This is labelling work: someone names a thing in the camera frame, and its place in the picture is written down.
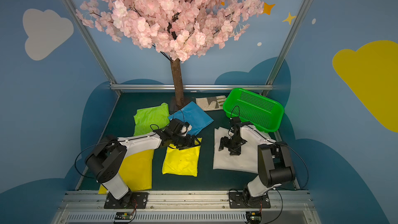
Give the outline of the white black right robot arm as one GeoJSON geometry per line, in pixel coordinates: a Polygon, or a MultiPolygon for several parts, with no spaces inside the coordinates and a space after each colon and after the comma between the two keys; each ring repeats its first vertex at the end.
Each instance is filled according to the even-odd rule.
{"type": "Polygon", "coordinates": [[[239,117],[230,119],[230,130],[215,130],[214,169],[243,171],[257,176],[242,191],[229,193],[231,208],[269,208],[267,193],[295,180],[288,146],[278,143],[239,117]]]}

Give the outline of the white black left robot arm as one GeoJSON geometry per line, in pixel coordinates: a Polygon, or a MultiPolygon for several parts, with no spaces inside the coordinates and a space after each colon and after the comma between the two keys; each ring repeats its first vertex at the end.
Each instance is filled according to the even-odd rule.
{"type": "Polygon", "coordinates": [[[106,136],[85,159],[85,164],[94,175],[97,182],[102,184],[111,196],[122,202],[131,190],[119,174],[124,159],[136,153],[155,150],[162,147],[184,150],[201,145],[201,141],[188,132],[191,125],[179,119],[172,119],[164,127],[152,132],[129,138],[114,138],[106,136]]]}

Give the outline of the white raincoat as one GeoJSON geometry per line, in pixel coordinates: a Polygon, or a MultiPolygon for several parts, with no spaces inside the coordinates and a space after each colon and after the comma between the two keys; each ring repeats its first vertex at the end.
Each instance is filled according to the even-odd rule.
{"type": "Polygon", "coordinates": [[[225,128],[215,129],[214,170],[258,173],[258,146],[261,144],[271,145],[275,140],[271,139],[267,133],[257,130],[253,125],[245,125],[240,128],[240,131],[246,143],[241,147],[240,155],[232,156],[227,148],[219,150],[221,138],[228,138],[230,131],[225,128]]]}

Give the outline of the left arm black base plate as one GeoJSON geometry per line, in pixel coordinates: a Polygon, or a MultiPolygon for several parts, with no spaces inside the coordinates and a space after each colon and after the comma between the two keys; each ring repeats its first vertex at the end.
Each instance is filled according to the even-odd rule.
{"type": "Polygon", "coordinates": [[[104,209],[145,209],[149,193],[128,192],[121,199],[117,200],[111,193],[107,194],[104,209]]]}

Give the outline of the large yellow raincoat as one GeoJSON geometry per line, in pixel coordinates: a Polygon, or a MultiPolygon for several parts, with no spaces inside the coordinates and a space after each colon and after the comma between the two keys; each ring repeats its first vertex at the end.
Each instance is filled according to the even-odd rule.
{"type": "Polygon", "coordinates": [[[152,160],[154,150],[146,150],[124,159],[119,174],[132,191],[152,188],[152,160]]]}

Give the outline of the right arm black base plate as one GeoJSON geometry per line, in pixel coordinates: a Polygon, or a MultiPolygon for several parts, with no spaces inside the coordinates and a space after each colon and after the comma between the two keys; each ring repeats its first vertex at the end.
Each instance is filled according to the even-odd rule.
{"type": "Polygon", "coordinates": [[[268,194],[252,197],[247,192],[231,191],[228,193],[230,208],[271,208],[268,194]]]}

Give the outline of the green plastic basket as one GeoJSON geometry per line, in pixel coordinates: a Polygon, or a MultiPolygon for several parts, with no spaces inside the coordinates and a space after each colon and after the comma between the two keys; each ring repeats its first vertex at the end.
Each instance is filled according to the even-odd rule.
{"type": "Polygon", "coordinates": [[[279,129],[285,112],[277,101],[242,88],[231,91],[223,110],[228,117],[239,117],[242,122],[251,122],[266,133],[279,129]]]}

